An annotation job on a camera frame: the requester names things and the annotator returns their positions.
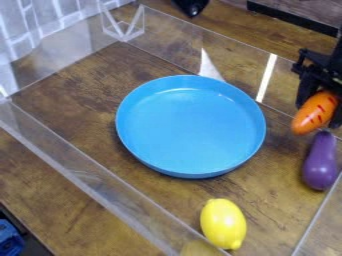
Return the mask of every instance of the carrot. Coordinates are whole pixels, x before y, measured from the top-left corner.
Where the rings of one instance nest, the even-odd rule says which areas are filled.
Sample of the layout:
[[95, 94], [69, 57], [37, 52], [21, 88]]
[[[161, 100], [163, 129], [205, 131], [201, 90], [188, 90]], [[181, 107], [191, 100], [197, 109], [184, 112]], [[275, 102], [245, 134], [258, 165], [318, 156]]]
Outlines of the carrot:
[[331, 92], [316, 92], [296, 112], [291, 123], [292, 133], [303, 135], [322, 127], [331, 119], [336, 105], [338, 98]]

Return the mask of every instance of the purple eggplant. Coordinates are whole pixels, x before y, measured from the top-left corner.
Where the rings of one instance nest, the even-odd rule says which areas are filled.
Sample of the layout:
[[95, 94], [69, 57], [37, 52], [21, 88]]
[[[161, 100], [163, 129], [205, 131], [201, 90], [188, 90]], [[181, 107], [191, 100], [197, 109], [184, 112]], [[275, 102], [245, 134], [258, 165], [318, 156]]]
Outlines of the purple eggplant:
[[338, 176], [336, 139], [327, 131], [315, 134], [308, 156], [303, 165], [303, 181], [316, 190], [326, 190]]

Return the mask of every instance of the yellow lemon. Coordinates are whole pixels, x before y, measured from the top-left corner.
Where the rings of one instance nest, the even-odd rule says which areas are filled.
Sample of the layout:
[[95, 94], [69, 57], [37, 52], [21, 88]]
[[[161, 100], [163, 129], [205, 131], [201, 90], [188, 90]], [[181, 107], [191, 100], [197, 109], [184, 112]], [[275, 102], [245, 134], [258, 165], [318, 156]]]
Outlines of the yellow lemon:
[[208, 200], [200, 212], [200, 227], [215, 246], [225, 250], [240, 248], [247, 223], [239, 207], [229, 200]]

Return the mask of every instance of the clear acrylic box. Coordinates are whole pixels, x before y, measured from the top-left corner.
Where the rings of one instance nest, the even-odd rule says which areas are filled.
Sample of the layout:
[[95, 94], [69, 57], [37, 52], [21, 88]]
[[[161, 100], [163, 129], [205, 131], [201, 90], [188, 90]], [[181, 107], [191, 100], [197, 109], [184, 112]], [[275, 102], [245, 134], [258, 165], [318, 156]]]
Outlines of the clear acrylic box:
[[[288, 128], [299, 82], [291, 61], [137, 2], [111, 11], [99, 4], [100, 15], [2, 65], [14, 89], [1, 98], [0, 127], [167, 255], [181, 254], [193, 241], [209, 246], [199, 212], [217, 197], [231, 199], [247, 218], [247, 237], [233, 255], [338, 255], [340, 178], [324, 193], [300, 182], [312, 136], [294, 136]], [[151, 79], [176, 74], [224, 79], [264, 113], [259, 152], [212, 179], [153, 172], [116, 135], [124, 96]], [[335, 136], [340, 165], [338, 130]], [[231, 253], [209, 248], [212, 255]]]

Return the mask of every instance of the blue object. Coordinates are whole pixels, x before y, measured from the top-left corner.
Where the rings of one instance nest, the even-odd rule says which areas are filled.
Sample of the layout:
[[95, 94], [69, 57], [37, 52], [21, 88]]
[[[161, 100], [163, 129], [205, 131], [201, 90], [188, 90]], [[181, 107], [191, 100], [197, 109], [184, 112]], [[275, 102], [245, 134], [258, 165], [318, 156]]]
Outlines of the blue object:
[[152, 80], [128, 94], [116, 130], [149, 168], [195, 179], [221, 175], [249, 159], [264, 139], [266, 122], [256, 102], [236, 87], [179, 75]]
[[17, 256], [24, 248], [24, 240], [16, 228], [0, 219], [0, 256]]

